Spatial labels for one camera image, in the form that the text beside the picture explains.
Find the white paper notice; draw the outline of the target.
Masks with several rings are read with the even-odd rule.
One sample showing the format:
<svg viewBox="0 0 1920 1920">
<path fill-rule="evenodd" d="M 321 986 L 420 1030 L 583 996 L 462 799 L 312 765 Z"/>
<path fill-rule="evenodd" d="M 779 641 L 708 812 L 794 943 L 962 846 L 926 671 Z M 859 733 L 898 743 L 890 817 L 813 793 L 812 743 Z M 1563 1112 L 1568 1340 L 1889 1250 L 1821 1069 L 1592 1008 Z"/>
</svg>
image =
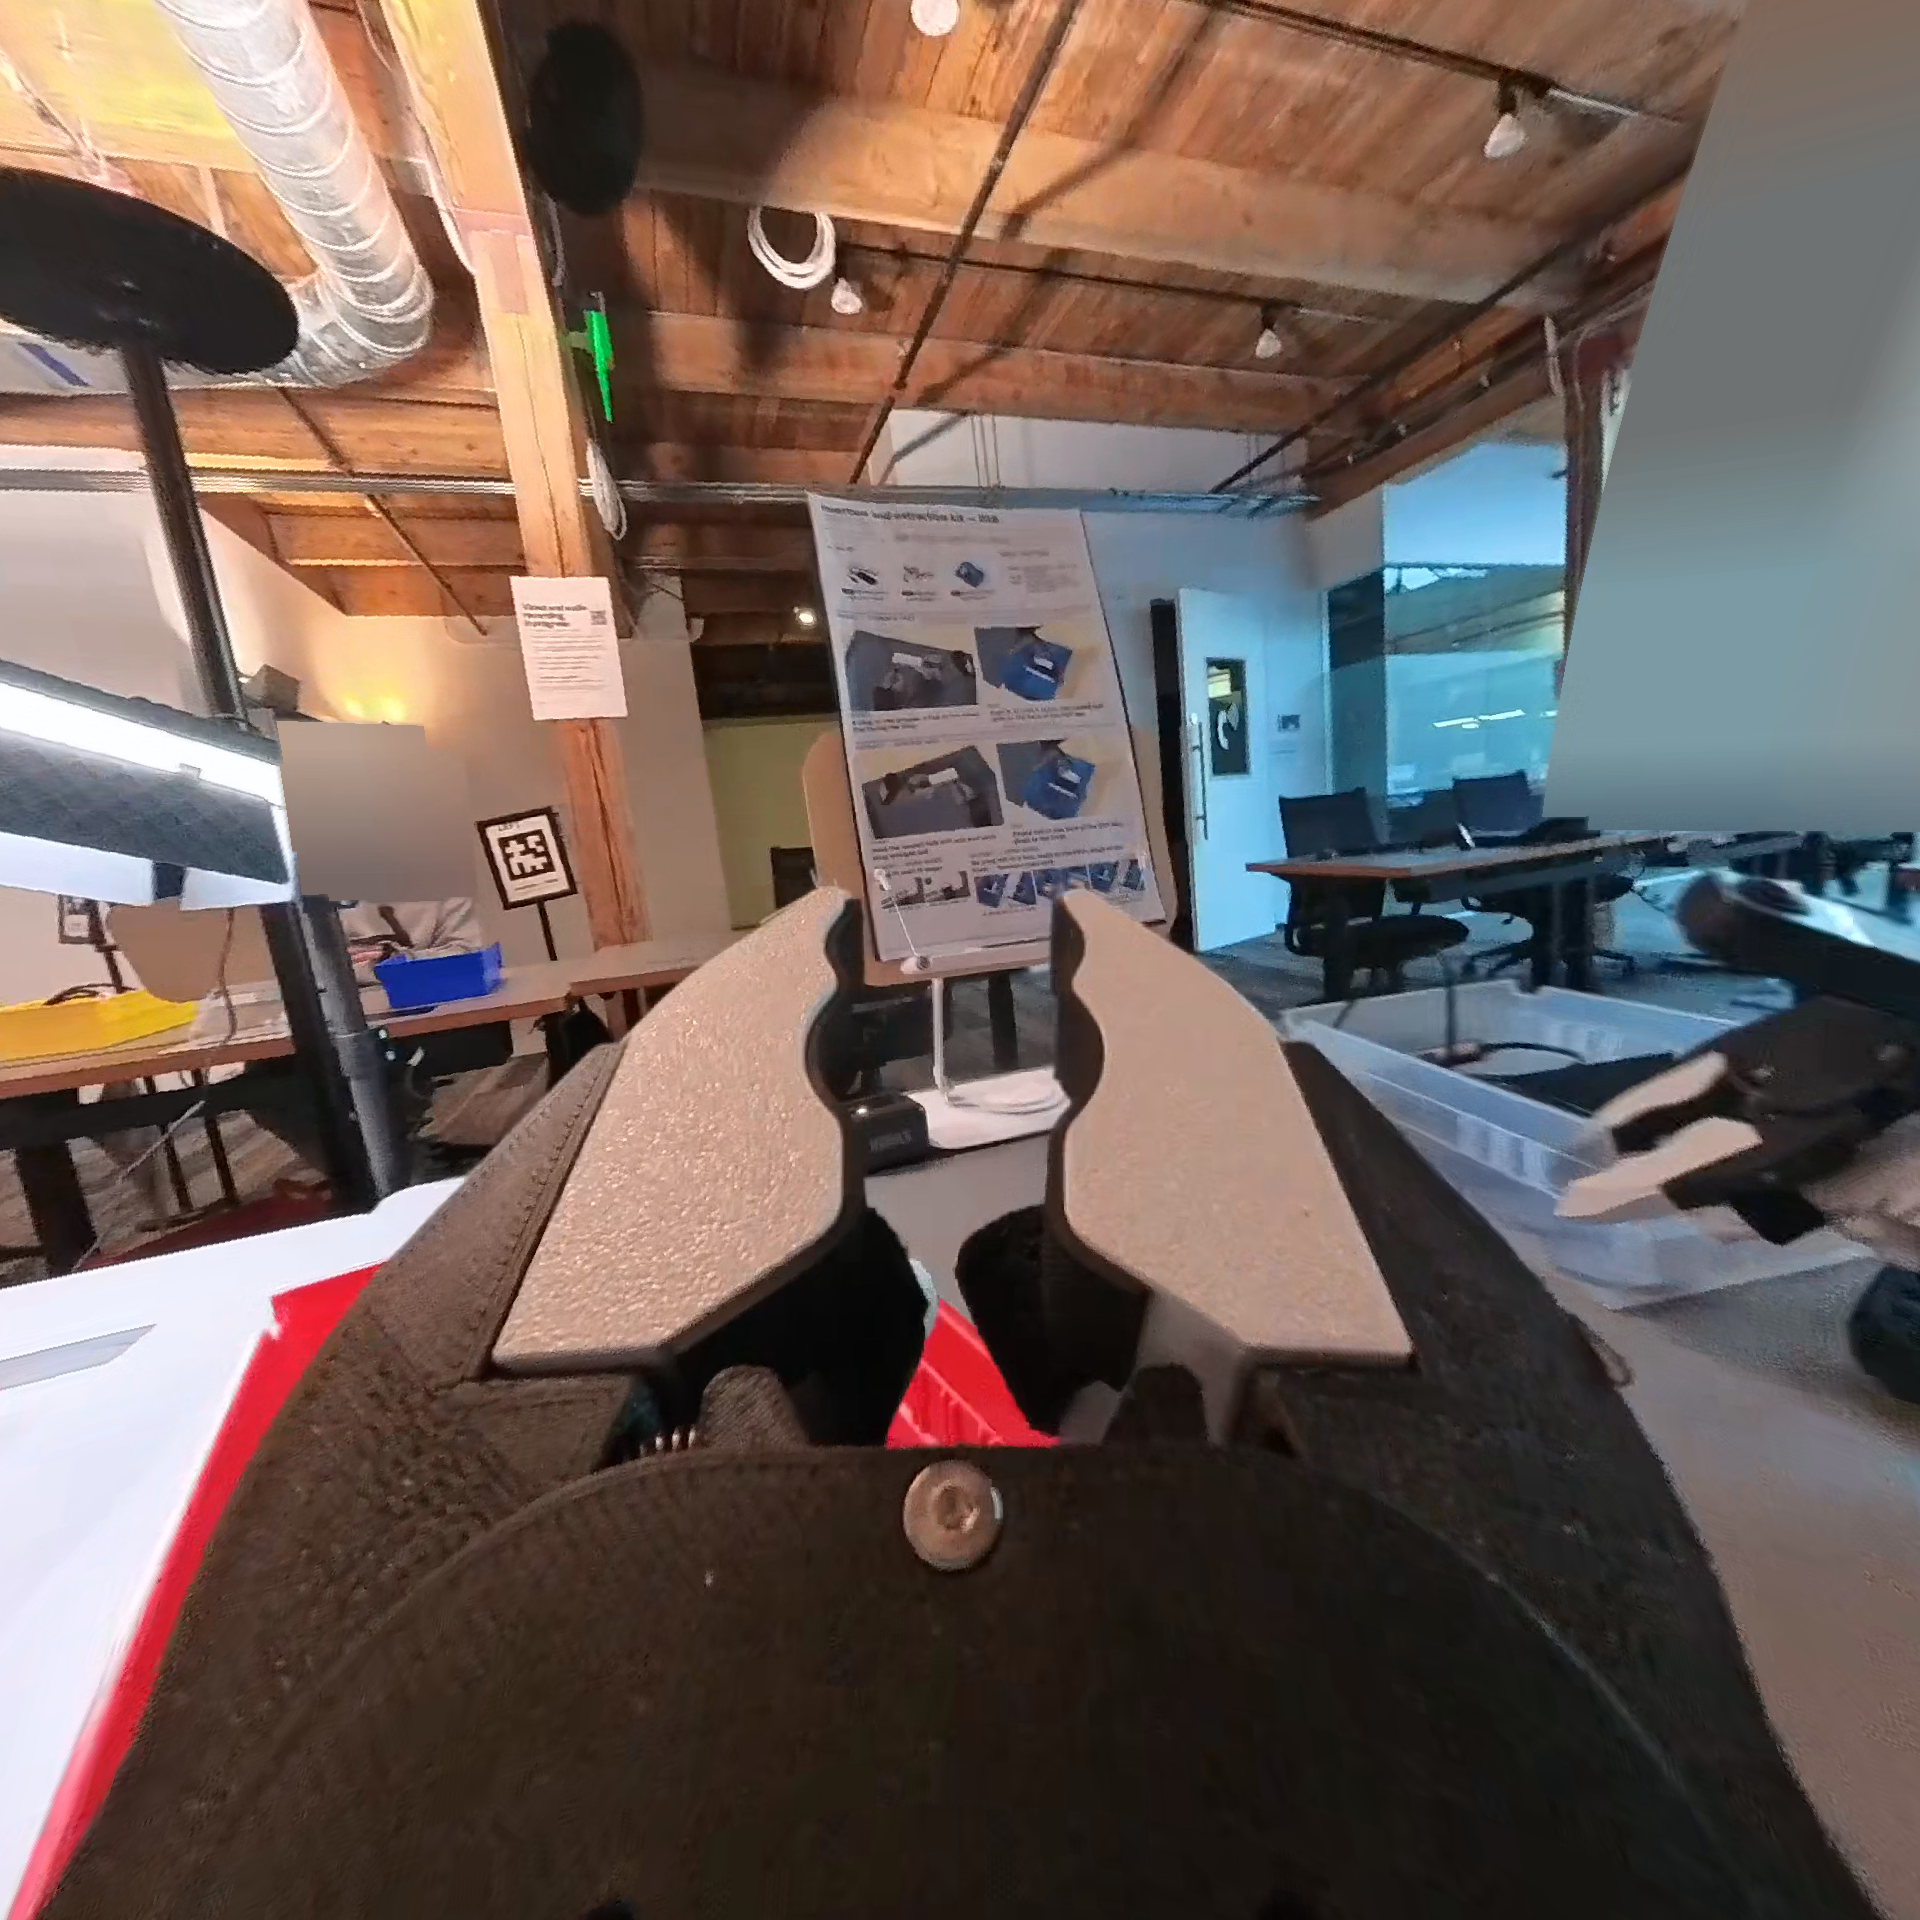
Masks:
<svg viewBox="0 0 1920 1920">
<path fill-rule="evenodd" d="M 518 574 L 511 592 L 531 716 L 542 725 L 629 716 L 609 582 Z"/>
</svg>

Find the wooden office desk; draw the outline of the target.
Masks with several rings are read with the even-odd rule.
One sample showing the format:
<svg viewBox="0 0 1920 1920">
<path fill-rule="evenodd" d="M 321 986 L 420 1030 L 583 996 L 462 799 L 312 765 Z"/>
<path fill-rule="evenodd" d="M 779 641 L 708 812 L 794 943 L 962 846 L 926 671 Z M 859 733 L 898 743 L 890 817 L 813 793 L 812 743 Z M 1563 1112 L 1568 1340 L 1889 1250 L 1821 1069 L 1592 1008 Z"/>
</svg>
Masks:
<svg viewBox="0 0 1920 1920">
<path fill-rule="evenodd" d="M 1317 954 L 1325 971 L 1325 996 L 1353 996 L 1361 970 L 1351 892 L 1355 885 L 1380 885 L 1380 896 L 1404 905 L 1438 902 L 1493 902 L 1500 892 L 1575 892 L 1571 929 L 1550 902 L 1546 933 L 1528 943 L 1528 982 L 1586 992 L 1592 971 L 1592 890 L 1599 874 L 1626 874 L 1645 864 L 1652 849 L 1670 849 L 1670 834 L 1592 834 L 1562 843 L 1514 843 L 1480 849 L 1369 849 L 1353 859 L 1268 859 L 1249 860 L 1249 874 L 1270 874 L 1287 885 L 1322 885 L 1329 902 L 1329 937 Z"/>
</svg>

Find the person's right hand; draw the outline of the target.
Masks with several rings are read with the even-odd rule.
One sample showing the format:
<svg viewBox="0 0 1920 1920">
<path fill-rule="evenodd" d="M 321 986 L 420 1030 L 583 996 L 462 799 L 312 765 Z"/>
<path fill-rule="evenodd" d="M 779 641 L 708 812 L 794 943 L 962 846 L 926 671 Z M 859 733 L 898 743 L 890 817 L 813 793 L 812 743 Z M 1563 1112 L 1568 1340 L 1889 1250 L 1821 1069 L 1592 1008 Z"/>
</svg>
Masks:
<svg viewBox="0 0 1920 1920">
<path fill-rule="evenodd" d="M 1896 1271 L 1915 1273 L 1915 1112 L 1802 1185 L 1821 1220 Z"/>
</svg>

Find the red storage box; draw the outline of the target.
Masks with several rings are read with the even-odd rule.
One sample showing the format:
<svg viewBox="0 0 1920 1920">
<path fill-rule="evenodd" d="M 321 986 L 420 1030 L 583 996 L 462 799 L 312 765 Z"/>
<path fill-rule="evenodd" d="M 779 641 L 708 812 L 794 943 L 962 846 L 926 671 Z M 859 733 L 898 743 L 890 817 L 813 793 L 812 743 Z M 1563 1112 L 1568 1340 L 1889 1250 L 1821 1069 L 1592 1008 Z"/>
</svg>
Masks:
<svg viewBox="0 0 1920 1920">
<path fill-rule="evenodd" d="M 264 1427 L 278 1422 L 324 1340 L 341 1324 L 365 1280 L 371 1268 L 360 1268 L 287 1288 L 264 1301 L 264 1324 L 251 1341 L 244 1371 L 232 1379 L 221 1422 L 209 1432 L 203 1451 L 191 1457 L 193 1470 L 179 1500 L 164 1512 L 170 1525 L 154 1547 L 150 1568 L 135 1581 L 134 1622 L 106 1648 L 106 1665 L 99 1669 L 86 1715 L 77 1721 L 62 1770 L 51 1776 L 42 1813 L 18 1855 L 5 1917 L 37 1917 L 86 1825 L 98 1819 L 154 1695 L 161 1658 L 203 1566 L 209 1538 Z M 1047 1434 L 1020 1416 L 976 1327 L 939 1301 L 888 1444 L 1047 1446 Z"/>
</svg>

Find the printed instruction sheet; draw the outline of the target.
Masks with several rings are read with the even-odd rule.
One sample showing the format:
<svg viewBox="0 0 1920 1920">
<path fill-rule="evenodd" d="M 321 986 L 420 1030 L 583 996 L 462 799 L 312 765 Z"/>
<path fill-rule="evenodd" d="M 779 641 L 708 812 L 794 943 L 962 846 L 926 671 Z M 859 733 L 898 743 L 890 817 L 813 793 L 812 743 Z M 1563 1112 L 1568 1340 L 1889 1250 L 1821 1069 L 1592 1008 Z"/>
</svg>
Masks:
<svg viewBox="0 0 1920 1920">
<path fill-rule="evenodd" d="M 874 958 L 1046 958 L 1067 892 L 1165 926 L 1083 517 L 841 494 L 806 517 Z"/>
</svg>

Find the silver ventilation duct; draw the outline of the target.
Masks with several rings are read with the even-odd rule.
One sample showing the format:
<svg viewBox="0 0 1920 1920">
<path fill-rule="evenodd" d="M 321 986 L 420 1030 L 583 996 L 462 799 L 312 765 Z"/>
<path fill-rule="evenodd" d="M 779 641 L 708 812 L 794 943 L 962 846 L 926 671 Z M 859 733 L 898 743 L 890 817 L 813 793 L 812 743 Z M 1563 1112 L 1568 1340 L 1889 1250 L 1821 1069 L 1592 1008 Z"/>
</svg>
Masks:
<svg viewBox="0 0 1920 1920">
<path fill-rule="evenodd" d="M 434 286 L 312 8 L 158 11 L 312 257 L 289 285 L 297 340 L 251 383 L 341 392 L 410 367 L 434 331 Z"/>
</svg>

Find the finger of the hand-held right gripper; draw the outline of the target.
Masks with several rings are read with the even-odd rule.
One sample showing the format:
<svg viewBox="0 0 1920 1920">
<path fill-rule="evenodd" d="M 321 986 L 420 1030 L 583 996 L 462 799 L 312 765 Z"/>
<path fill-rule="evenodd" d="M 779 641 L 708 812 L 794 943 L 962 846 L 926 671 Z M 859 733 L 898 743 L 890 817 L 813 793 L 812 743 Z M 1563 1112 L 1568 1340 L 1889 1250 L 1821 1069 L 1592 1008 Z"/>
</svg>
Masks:
<svg viewBox="0 0 1920 1920">
<path fill-rule="evenodd" d="M 1616 1157 L 1609 1166 L 1571 1182 L 1554 1213 L 1581 1222 L 1652 1220 L 1706 1210 L 1708 1200 L 1674 1200 L 1670 1188 L 1693 1188 L 1714 1178 L 1725 1161 L 1741 1161 L 1761 1135 L 1729 1117 L 1708 1117 L 1675 1135 Z"/>
<path fill-rule="evenodd" d="M 1599 1103 L 1586 1118 L 1586 1139 L 1599 1143 L 1662 1142 L 1706 1117 L 1725 1117 L 1725 1084 L 1729 1063 L 1721 1051 L 1682 1056 Z"/>
</svg>

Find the white door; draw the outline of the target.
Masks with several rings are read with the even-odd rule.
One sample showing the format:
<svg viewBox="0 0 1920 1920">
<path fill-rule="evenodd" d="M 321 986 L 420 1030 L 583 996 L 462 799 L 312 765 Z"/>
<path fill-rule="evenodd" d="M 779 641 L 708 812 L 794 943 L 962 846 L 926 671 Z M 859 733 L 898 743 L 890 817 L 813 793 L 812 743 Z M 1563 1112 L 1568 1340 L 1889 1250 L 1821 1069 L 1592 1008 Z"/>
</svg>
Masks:
<svg viewBox="0 0 1920 1920">
<path fill-rule="evenodd" d="M 1188 824 L 1188 917 L 1195 950 L 1221 950 L 1268 937 L 1276 921 L 1280 885 L 1270 874 L 1249 874 L 1249 860 L 1276 859 L 1276 707 L 1270 673 L 1270 624 L 1245 597 L 1178 590 L 1178 722 Z M 1249 780 L 1209 780 L 1209 836 L 1191 838 L 1188 817 L 1188 713 L 1206 722 L 1206 659 L 1245 659 L 1249 687 Z"/>
</svg>

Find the black white marker sign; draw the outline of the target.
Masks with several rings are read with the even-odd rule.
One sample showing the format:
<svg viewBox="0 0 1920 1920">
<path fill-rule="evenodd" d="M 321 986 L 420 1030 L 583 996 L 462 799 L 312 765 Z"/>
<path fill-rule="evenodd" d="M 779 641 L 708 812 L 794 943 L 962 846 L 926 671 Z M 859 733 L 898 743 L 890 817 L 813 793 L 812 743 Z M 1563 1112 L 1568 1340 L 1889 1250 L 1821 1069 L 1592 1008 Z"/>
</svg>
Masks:
<svg viewBox="0 0 1920 1920">
<path fill-rule="evenodd" d="M 578 896 L 555 806 L 524 806 L 475 821 L 496 896 L 506 910 Z"/>
</svg>

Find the black quilted pad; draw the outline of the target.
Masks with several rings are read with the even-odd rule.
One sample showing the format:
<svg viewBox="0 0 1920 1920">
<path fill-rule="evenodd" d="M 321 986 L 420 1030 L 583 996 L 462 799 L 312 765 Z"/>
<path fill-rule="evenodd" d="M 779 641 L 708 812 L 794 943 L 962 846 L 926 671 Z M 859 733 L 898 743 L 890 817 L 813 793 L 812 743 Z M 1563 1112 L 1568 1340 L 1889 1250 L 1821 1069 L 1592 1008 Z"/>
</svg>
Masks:
<svg viewBox="0 0 1920 1920">
<path fill-rule="evenodd" d="M 1920 1403 L 1914 1271 L 1879 1268 L 1849 1310 L 1846 1335 L 1854 1366 L 1879 1391 L 1898 1403 Z"/>
</svg>

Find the clear plastic bin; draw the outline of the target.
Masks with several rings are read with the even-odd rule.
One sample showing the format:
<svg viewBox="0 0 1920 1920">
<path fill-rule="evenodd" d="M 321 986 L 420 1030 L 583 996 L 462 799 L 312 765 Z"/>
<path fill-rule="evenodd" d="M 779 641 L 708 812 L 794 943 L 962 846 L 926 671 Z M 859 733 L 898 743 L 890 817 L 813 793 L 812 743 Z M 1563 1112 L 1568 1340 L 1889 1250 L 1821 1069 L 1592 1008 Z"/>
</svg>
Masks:
<svg viewBox="0 0 1920 1920">
<path fill-rule="evenodd" d="M 1495 981 L 1307 1006 L 1280 1032 L 1322 1048 L 1528 1262 L 1610 1305 L 1648 1305 L 1864 1262 L 1836 1234 L 1770 1244 L 1693 1220 L 1556 1215 L 1562 1188 L 1596 1166 L 1581 1135 L 1596 1106 L 1729 1025 Z"/>
</svg>

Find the white flat sheet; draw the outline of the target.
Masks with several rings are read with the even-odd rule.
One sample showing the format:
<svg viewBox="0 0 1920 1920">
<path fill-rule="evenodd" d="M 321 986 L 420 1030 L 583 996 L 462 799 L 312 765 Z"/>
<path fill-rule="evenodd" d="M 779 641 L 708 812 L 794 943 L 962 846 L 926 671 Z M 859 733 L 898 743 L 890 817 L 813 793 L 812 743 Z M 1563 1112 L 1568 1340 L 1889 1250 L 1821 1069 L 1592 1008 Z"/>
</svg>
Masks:
<svg viewBox="0 0 1920 1920">
<path fill-rule="evenodd" d="M 295 1333 L 278 1298 L 386 1260 L 455 1188 L 5 1288 L 5 1910 L 71 1800 L 249 1366 Z"/>
</svg>

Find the wooden side desk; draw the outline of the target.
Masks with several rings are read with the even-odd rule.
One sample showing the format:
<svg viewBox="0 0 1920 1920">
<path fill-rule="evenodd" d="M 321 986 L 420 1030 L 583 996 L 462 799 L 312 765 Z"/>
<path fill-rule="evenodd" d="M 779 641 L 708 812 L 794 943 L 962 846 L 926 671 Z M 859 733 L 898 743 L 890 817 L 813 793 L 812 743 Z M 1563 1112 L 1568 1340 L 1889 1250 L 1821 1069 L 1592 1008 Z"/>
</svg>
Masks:
<svg viewBox="0 0 1920 1920">
<path fill-rule="evenodd" d="M 415 1039 L 465 1025 L 511 1025 L 524 1020 L 545 1020 L 575 1002 L 592 996 L 644 1002 L 654 992 L 683 982 L 718 950 L 731 947 L 734 937 L 739 933 L 730 929 L 723 937 L 645 940 L 629 947 L 598 947 L 583 958 L 513 966 L 502 971 L 502 982 L 488 996 L 446 1002 L 411 1013 L 392 1013 L 383 1006 L 365 1002 L 365 1025 L 395 1039 Z M 86 1090 L 150 1077 L 193 1077 L 203 1069 L 287 1056 L 295 1056 L 295 1039 L 283 1020 L 236 1025 L 232 1032 L 209 1020 L 203 1025 L 193 1021 L 129 1044 L 5 1063 L 5 1097 Z"/>
</svg>

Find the black light panel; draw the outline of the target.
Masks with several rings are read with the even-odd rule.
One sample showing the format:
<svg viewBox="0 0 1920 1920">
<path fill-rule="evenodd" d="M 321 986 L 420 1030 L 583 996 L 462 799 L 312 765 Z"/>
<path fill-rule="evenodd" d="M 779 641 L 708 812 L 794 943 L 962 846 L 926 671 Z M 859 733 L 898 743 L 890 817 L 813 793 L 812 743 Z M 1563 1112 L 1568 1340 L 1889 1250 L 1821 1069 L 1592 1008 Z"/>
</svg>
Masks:
<svg viewBox="0 0 1920 1920">
<path fill-rule="evenodd" d="M 5 885 L 188 910 L 297 902 L 278 740 L 8 659 Z"/>
</svg>

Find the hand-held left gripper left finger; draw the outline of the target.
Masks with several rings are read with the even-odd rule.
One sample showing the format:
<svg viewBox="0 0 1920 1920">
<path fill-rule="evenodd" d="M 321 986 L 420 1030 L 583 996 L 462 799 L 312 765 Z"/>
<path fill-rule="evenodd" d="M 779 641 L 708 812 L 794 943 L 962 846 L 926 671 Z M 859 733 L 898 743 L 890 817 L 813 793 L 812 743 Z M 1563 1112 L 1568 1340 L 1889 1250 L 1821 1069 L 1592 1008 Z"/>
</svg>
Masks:
<svg viewBox="0 0 1920 1920">
<path fill-rule="evenodd" d="M 493 1346 L 511 1379 L 654 1371 L 837 1250 L 861 1178 L 817 1073 L 861 907 L 813 885 L 622 1044 Z"/>
</svg>

